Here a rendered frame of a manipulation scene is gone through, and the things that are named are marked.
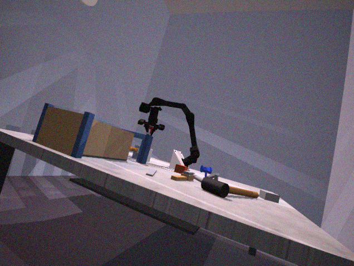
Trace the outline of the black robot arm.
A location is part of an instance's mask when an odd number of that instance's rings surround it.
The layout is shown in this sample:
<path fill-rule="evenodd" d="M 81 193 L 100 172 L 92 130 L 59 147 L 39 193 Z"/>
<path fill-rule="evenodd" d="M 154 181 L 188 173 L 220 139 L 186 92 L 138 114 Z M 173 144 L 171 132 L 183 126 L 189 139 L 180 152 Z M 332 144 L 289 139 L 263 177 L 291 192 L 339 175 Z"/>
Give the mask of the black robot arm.
<path fill-rule="evenodd" d="M 151 107 L 154 106 L 154 107 Z M 196 135 L 195 135 L 195 127 L 194 127 L 194 114 L 190 112 L 190 110 L 187 108 L 186 104 L 178 103 L 178 102 L 172 102 L 172 101 L 166 101 L 158 97 L 154 97 L 152 101 L 149 104 L 146 104 L 144 102 L 141 103 L 139 107 L 140 112 L 148 113 L 150 112 L 151 116 L 158 116 L 158 112 L 161 111 L 161 107 L 156 107 L 156 106 L 169 106 L 169 107 L 175 107 L 182 109 L 184 114 L 186 115 L 186 120 L 189 125 L 189 130 L 190 130 L 190 138 L 191 138 L 191 147 L 190 147 L 190 156 L 186 157 L 185 159 L 182 159 L 184 165 L 188 167 L 190 164 L 194 164 L 197 162 L 198 157 L 200 156 L 200 151 L 196 143 Z M 151 109 L 150 109 L 151 108 Z"/>

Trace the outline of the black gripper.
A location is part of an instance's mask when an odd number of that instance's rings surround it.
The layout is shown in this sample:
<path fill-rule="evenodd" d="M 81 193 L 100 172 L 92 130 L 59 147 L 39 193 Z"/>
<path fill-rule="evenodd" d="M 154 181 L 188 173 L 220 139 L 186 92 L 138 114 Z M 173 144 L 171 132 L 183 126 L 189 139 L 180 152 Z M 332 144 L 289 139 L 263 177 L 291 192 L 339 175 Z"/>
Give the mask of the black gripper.
<path fill-rule="evenodd" d="M 156 124 L 156 121 L 157 121 L 157 116 L 151 116 L 151 115 L 149 115 L 149 120 L 148 120 L 148 122 L 146 122 L 146 121 L 143 120 L 143 119 L 140 119 L 140 120 L 138 121 L 138 124 L 139 124 L 139 125 L 144 124 L 144 127 L 145 127 L 146 132 L 149 132 L 149 125 L 150 125 L 150 126 L 153 126 L 154 128 L 153 128 L 153 130 L 152 130 L 152 132 L 151 132 L 151 136 L 152 136 L 152 134 L 154 133 L 155 130 L 159 129 L 159 130 L 162 130 L 162 131 L 163 131 L 163 130 L 165 129 L 165 125 L 162 125 L 162 124 L 157 125 L 157 124 Z"/>

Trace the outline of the black mallet with wooden handle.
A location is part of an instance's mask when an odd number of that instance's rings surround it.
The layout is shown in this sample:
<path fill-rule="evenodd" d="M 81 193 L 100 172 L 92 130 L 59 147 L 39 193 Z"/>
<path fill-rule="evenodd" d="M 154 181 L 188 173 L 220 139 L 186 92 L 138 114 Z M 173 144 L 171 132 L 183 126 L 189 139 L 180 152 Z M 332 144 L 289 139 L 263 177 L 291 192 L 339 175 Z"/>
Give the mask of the black mallet with wooden handle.
<path fill-rule="evenodd" d="M 248 196 L 252 198 L 258 198 L 259 193 L 254 191 L 249 191 L 241 188 L 236 188 L 229 186 L 227 183 L 224 183 L 219 180 L 215 180 L 209 177 L 205 177 L 201 182 L 202 189 L 211 192 L 221 198 L 225 198 L 228 193 L 235 194 L 240 196 Z"/>

